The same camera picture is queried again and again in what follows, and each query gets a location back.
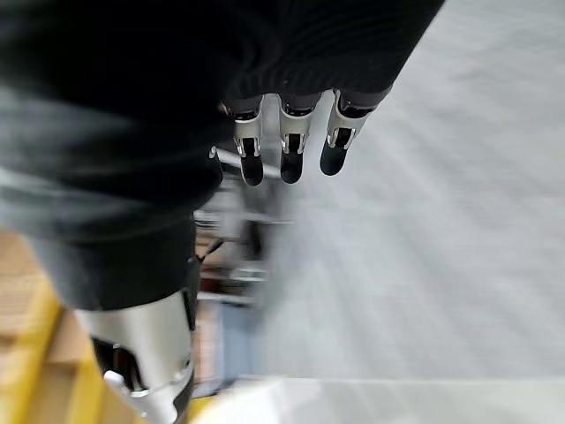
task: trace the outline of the black fingertip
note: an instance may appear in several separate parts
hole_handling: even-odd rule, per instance
[[[249,186],[257,186],[263,180],[263,162],[261,156],[247,156],[241,158],[241,171],[245,182]]]
[[[347,150],[339,147],[331,148],[327,143],[324,143],[320,157],[321,171],[329,176],[335,175],[342,169],[345,155],[347,155]]]
[[[281,154],[281,178],[287,184],[296,183],[302,176],[302,154],[289,152]]]

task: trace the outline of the robotic hand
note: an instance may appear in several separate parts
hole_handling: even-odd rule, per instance
[[[104,381],[149,423],[181,422],[192,394],[192,212],[222,180],[213,146],[232,136],[259,184],[261,99],[276,93],[281,178],[295,183],[333,89],[320,167],[335,175],[441,4],[209,0],[202,19],[186,1],[4,7],[0,219],[75,311]]]

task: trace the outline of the white floor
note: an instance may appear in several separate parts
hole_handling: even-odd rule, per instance
[[[333,178],[322,99],[273,240],[263,372],[565,375],[563,17],[448,0]]]

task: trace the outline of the gray floor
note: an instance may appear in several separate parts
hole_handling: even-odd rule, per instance
[[[562,424],[565,383],[240,382],[193,424]]]
[[[273,239],[262,371],[565,375],[565,2],[451,0]]]

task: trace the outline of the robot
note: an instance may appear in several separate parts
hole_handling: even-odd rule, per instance
[[[55,123],[27,137],[51,134],[66,117],[62,132],[28,146],[25,155],[12,150],[23,137],[0,144],[0,219],[26,236],[57,296],[74,310],[104,381],[148,422],[174,424],[185,419],[194,384],[192,333],[204,257],[194,251],[192,212],[222,179],[218,138],[233,138],[243,179],[260,184],[261,99],[277,94],[281,178],[296,183],[316,104],[333,90],[320,168],[335,175],[442,0],[218,0],[202,10],[170,6],[176,9],[163,21],[165,12],[154,10],[160,5],[110,3],[64,10],[47,2],[41,13],[59,19],[49,21],[57,30],[23,26],[8,34],[8,44],[0,39],[0,76],[54,110]],[[14,25],[36,19],[26,13],[6,16]],[[105,23],[77,24],[89,19]],[[102,35],[85,36],[90,30]],[[38,41],[43,49],[18,38],[34,40],[41,31],[52,35]],[[55,42],[59,33],[64,39]],[[69,34],[83,44],[72,44]],[[151,45],[165,35],[178,45]],[[184,35],[196,43],[192,51],[181,49]],[[60,60],[50,62],[50,51]],[[65,60],[71,72],[58,65]],[[160,86],[148,89],[155,75]],[[37,122],[13,108],[10,128]],[[30,150],[38,152],[33,161]]]

